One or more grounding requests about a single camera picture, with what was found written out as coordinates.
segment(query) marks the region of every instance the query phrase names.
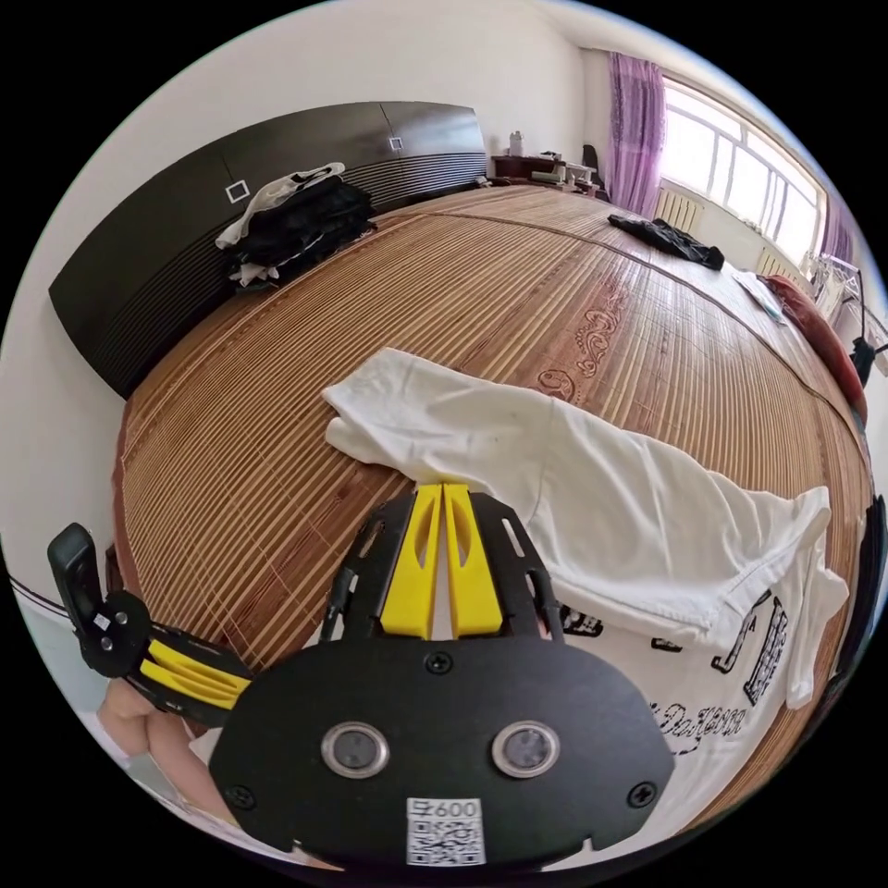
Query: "purple curtain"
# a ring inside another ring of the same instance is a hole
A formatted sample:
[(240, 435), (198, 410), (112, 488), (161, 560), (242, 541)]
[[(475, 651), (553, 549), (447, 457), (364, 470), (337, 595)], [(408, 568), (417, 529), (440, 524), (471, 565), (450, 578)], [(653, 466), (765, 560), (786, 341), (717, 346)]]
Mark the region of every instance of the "purple curtain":
[(820, 254), (835, 256), (836, 259), (850, 263), (854, 255), (851, 230), (851, 214), (845, 203), (840, 198), (830, 196), (826, 202), (826, 225)]
[(610, 53), (607, 187), (616, 206), (650, 218), (660, 188), (666, 89), (653, 62)]

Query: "window frame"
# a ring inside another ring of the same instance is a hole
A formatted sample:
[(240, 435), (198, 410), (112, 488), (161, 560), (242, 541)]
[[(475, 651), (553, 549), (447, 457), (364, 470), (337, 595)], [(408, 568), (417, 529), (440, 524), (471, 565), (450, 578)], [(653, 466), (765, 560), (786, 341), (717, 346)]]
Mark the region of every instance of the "window frame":
[[(701, 191), (699, 188), (696, 188), (692, 185), (687, 185), (679, 179), (673, 179), (666, 173), (663, 173), (662, 177), (669, 182), (674, 182), (680, 188), (684, 188), (694, 194), (698, 194), (700, 197), (704, 198), (710, 203), (719, 206), (722, 210), (724, 210), (726, 213), (729, 213), (738, 221), (743, 222), (745, 225), (749, 225), (759, 234), (759, 236), (763, 240), (773, 246), (781, 255), (784, 256), (786, 256), (786, 254), (783, 247), (781, 247), (780, 245), (779, 238), (781, 227), (783, 225), (783, 216), (786, 208), (786, 201), (789, 194), (789, 189), (793, 189), (798, 197), (806, 204), (810, 205), (814, 210), (814, 227), (811, 232), (810, 243), (808, 244), (806, 250), (809, 252), (816, 252), (817, 242), (820, 238), (820, 234), (822, 233), (826, 201), (826, 194), (820, 184), (773, 138), (769, 137), (767, 133), (759, 129), (754, 123), (734, 112), (732, 108), (726, 105), (722, 105), (720, 102), (712, 99), (705, 93), (700, 92), (693, 87), (687, 86), (679, 80), (672, 80), (669, 78), (664, 78), (664, 80), (666, 87), (667, 113), (675, 114), (679, 117), (684, 117), (685, 119), (691, 120), (694, 123), (698, 124), (698, 126), (706, 127), (707, 130), (713, 133), (714, 139), (712, 143), (712, 158), (709, 165), (709, 177), (707, 179), (707, 187), (705, 191)], [(694, 99), (704, 105), (708, 105), (714, 111), (736, 122), (740, 127), (740, 138), (737, 139), (731, 132), (726, 132), (724, 129), (720, 129), (716, 124), (704, 119), (703, 117), (698, 117), (691, 111), (688, 111), (681, 107), (670, 105), (670, 91), (683, 93), (689, 98)], [(776, 169), (768, 160), (760, 156), (755, 151), (755, 149), (749, 145), (748, 137), (750, 134), (752, 134), (755, 138), (761, 140), (762, 142), (764, 142), (765, 145), (771, 148), (777, 155), (782, 158), (782, 160), (786, 164), (788, 164), (796, 172), (796, 174), (802, 180), (804, 180), (813, 189), (815, 195), (814, 202), (811, 202), (808, 196), (800, 189), (798, 189), (797, 186), (792, 181), (790, 181), (783, 172), (781, 172), (779, 169)], [(723, 199), (721, 200), (719, 200), (718, 197), (713, 197), (712, 195), (712, 191), (715, 186), (716, 170), (718, 166), (720, 139), (725, 139), (731, 145), (731, 158), (728, 166), (727, 182), (724, 187)], [(758, 219), (742, 218), (728, 205), (728, 200), (731, 195), (731, 188), (734, 184), (734, 166), (737, 158), (737, 149), (746, 152), (746, 154), (748, 154), (758, 163), (762, 164), (768, 171), (768, 184), (766, 186), (765, 196), (762, 200), (762, 208), (759, 212)], [(782, 191), (782, 197), (779, 206), (777, 205), (778, 202), (775, 200), (775, 196), (778, 191)], [(766, 231), (768, 228), (771, 227), (771, 222), (773, 221), (775, 214), (776, 224), (773, 228), (773, 234), (771, 235), (766, 233)]]

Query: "red pillow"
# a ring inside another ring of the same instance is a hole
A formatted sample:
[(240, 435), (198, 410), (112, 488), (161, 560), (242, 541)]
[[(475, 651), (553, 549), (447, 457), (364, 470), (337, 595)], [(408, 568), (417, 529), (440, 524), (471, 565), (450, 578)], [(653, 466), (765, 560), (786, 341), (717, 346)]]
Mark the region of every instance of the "red pillow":
[(791, 280), (780, 275), (771, 275), (764, 280), (783, 304), (783, 312), (801, 330), (811, 348), (826, 364), (848, 403), (865, 426), (867, 399), (863, 394), (863, 383), (860, 382), (854, 363), (835, 330), (817, 310), (810, 296), (803, 293)]

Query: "window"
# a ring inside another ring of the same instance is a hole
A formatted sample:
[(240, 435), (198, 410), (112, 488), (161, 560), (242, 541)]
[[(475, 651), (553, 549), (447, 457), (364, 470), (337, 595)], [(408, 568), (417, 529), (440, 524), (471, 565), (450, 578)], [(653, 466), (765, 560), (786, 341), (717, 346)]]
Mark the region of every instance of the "window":
[(756, 227), (796, 265), (820, 228), (820, 191), (751, 125), (708, 97), (666, 87), (661, 173)]

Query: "radiator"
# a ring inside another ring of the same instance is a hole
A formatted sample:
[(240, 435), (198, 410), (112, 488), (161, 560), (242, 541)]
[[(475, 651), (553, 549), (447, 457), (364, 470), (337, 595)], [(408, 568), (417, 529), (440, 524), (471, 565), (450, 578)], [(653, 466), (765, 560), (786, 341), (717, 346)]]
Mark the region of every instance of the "radiator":
[(780, 275), (782, 278), (791, 280), (800, 290), (807, 293), (808, 296), (813, 295), (811, 293), (810, 281), (807, 280), (794, 265), (788, 263), (769, 246), (762, 248), (761, 255), (758, 257), (758, 267), (756, 268), (756, 272), (764, 276)]
[(670, 191), (668, 188), (660, 189), (660, 197), (657, 200), (657, 212), (655, 219), (668, 222), (673, 228), (678, 228), (685, 234), (692, 234), (696, 222), (703, 214), (703, 205), (693, 198), (678, 191)]

